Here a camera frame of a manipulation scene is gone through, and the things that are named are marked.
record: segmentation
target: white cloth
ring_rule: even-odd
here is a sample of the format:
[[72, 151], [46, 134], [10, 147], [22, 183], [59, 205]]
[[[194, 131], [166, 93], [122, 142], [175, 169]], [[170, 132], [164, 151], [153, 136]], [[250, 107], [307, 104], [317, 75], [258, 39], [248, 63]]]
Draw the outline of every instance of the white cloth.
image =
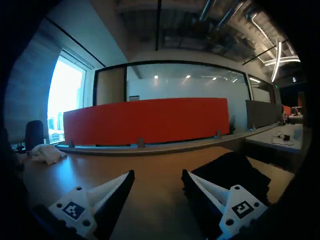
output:
[[55, 146], [50, 144], [39, 144], [31, 150], [32, 161], [44, 162], [46, 161], [48, 165], [57, 162], [60, 158], [66, 155], [61, 152]]

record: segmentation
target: orange divider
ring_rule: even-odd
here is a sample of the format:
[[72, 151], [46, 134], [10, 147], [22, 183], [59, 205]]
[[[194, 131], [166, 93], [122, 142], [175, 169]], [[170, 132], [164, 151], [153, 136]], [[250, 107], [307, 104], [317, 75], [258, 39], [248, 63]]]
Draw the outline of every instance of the orange divider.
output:
[[166, 98], [105, 104], [64, 113], [75, 145], [160, 143], [229, 133], [225, 98]]
[[284, 113], [285, 113], [287, 116], [290, 116], [290, 115], [291, 115], [291, 107], [283, 106], [283, 110], [284, 110]]

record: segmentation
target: glass wall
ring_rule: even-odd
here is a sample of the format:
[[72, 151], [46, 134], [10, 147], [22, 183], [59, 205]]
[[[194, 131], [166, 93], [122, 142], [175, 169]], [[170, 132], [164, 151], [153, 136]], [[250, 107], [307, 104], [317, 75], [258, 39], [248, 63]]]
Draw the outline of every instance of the glass wall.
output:
[[230, 132], [247, 131], [246, 100], [250, 97], [245, 76], [239, 72], [192, 64], [132, 66], [127, 70], [127, 101], [131, 96], [135, 100], [226, 98]]
[[271, 84], [259, 78], [249, 75], [252, 94], [255, 101], [276, 103], [274, 91]]

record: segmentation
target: bright window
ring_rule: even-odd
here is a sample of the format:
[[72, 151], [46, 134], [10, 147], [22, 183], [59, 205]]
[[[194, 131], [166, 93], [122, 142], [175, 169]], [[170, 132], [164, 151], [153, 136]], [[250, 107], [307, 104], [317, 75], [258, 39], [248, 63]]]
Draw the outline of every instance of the bright window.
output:
[[60, 56], [54, 68], [48, 99], [50, 143], [64, 141], [63, 113], [83, 108], [86, 70]]

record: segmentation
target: wooden desk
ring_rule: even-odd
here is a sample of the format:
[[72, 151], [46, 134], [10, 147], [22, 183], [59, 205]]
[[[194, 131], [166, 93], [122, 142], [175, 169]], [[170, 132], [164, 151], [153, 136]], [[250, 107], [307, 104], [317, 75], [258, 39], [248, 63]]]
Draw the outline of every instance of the wooden desk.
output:
[[[300, 129], [301, 135], [298, 140], [294, 139], [294, 131]], [[287, 151], [287, 152], [293, 152], [293, 153], [299, 153], [302, 147], [302, 132], [303, 132], [303, 125], [302, 124], [287, 124], [284, 126], [278, 126], [273, 129], [267, 130], [265, 132], [261, 132], [259, 134], [255, 134], [253, 136], [247, 137], [246, 142], [250, 142], [253, 144], [274, 148], [277, 150]], [[278, 134], [286, 134], [290, 135], [290, 143], [293, 143], [291, 146], [285, 145], [286, 141], [280, 140], [280, 144], [273, 143], [275, 140], [278, 140], [278, 138], [275, 138], [273, 136], [277, 136]]]
[[[111, 239], [203, 240], [183, 195], [182, 170], [194, 170], [230, 152], [211, 147], [156, 156], [106, 157], [68, 154], [56, 164], [26, 162], [24, 182], [31, 200], [50, 206], [75, 186], [93, 188], [133, 169], [136, 179]], [[271, 178], [268, 198], [277, 202], [293, 174], [263, 162], [251, 164]]]

